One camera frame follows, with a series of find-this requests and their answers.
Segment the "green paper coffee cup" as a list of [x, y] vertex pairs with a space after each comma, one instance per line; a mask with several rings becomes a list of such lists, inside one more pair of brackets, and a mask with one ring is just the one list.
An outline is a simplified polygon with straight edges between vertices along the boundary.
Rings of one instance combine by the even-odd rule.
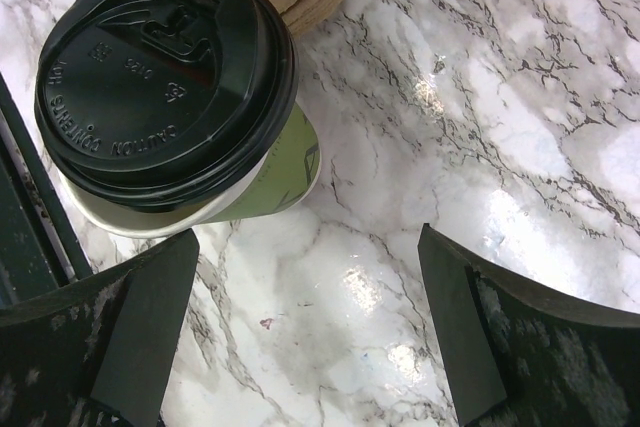
[[90, 194], [60, 175], [73, 205], [95, 226], [122, 237], [169, 237], [189, 228], [267, 216], [304, 199], [322, 164], [319, 139], [297, 104], [267, 154], [249, 173], [210, 200], [165, 213], [138, 212]]

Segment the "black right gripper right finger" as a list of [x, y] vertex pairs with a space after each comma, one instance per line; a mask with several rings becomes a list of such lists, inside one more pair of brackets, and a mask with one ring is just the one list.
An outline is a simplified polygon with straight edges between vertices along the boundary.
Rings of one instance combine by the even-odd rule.
[[638, 314], [549, 288], [430, 225], [418, 254], [459, 425], [638, 425]]

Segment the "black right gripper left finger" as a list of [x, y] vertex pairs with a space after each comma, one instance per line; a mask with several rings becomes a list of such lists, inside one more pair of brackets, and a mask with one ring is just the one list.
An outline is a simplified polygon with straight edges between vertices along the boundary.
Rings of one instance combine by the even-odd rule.
[[199, 250], [186, 230], [2, 309], [2, 425], [159, 425]]

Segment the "black plastic cup lid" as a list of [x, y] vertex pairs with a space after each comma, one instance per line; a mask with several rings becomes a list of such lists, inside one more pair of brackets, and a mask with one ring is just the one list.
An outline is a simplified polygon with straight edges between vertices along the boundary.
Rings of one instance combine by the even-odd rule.
[[76, 0], [42, 48], [34, 113], [72, 184], [167, 212], [259, 163], [297, 81], [292, 35], [268, 0]]

